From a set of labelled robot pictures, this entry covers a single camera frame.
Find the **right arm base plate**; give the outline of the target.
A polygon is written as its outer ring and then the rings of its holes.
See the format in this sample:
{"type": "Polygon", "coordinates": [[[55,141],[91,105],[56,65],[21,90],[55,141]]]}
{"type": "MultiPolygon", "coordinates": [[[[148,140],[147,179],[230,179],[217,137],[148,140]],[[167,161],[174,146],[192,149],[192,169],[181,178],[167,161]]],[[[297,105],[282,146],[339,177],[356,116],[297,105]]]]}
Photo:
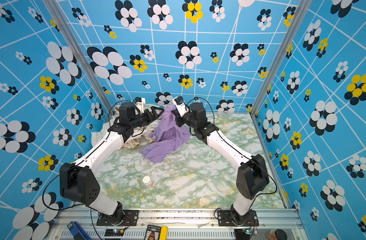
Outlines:
{"type": "Polygon", "coordinates": [[[245,215],[240,216],[236,211],[216,209],[214,217],[220,227],[258,227],[259,220],[257,213],[250,210],[245,215]]]}

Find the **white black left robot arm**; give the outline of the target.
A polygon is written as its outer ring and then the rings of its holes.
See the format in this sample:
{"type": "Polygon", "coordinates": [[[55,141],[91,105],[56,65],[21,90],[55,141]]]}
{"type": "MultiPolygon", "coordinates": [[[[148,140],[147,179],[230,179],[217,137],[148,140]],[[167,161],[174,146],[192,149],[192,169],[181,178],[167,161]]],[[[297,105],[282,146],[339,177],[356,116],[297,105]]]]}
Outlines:
{"type": "Polygon", "coordinates": [[[60,168],[61,197],[97,211],[107,222],[119,224],[124,218],[123,205],[101,191],[96,175],[114,151],[135,137],[136,128],[145,129],[163,112],[164,109],[155,106],[144,108],[142,101],[122,103],[118,117],[103,139],[73,164],[63,164],[60,168]]]}

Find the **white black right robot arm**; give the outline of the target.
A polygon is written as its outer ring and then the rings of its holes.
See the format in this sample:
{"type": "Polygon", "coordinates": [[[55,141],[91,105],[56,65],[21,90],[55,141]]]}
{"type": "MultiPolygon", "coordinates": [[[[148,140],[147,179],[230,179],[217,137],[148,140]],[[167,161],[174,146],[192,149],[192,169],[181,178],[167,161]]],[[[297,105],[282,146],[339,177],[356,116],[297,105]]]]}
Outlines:
{"type": "Polygon", "coordinates": [[[202,103],[187,106],[182,97],[175,98],[173,103],[177,126],[187,125],[197,139],[218,151],[238,169],[236,186],[239,193],[231,206],[231,218],[235,225],[241,226],[249,218],[256,197],[270,183],[265,159],[261,155],[247,153],[229,140],[208,120],[202,103]]]}

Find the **purple printed cloth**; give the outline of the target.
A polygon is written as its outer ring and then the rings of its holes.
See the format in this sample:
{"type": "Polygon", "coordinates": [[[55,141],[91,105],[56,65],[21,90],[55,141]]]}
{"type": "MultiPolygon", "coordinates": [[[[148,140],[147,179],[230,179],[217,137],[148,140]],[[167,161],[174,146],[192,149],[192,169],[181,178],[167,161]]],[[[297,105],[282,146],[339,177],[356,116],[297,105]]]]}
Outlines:
{"type": "Polygon", "coordinates": [[[160,163],[168,154],[178,150],[190,139],[189,129],[186,126],[177,126],[174,110],[176,107],[173,105],[165,107],[158,127],[149,134],[150,138],[155,137],[155,142],[140,150],[144,159],[160,163]]]}

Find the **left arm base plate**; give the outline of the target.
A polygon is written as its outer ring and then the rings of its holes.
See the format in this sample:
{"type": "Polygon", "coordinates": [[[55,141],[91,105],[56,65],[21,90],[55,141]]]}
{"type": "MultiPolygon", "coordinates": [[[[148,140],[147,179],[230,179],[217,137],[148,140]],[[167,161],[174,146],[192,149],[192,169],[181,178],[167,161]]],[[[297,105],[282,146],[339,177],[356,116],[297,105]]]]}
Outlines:
{"type": "Polygon", "coordinates": [[[97,226],[136,226],[139,218],[139,210],[122,210],[111,216],[98,213],[97,226]]]}

